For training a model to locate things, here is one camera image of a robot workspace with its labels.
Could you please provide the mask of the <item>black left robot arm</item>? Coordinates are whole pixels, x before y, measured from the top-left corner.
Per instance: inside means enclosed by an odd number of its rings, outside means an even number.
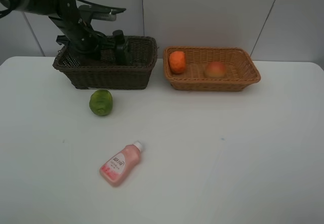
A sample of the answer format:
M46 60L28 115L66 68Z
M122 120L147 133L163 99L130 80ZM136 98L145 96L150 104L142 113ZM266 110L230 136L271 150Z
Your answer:
M125 11L85 0L1 0L4 18L12 11L47 16L63 33L56 42L63 45L80 64L99 63L103 51L112 51L115 59L124 55L125 42L108 38L91 26L93 19L114 21Z

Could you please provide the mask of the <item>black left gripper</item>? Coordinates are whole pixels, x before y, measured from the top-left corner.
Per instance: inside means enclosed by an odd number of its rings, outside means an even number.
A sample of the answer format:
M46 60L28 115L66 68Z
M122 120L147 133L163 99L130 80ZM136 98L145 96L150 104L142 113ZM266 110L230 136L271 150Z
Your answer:
M95 30L73 30L56 38L59 45L65 45L65 66L80 66L74 56L100 60L102 63L116 63L115 41Z

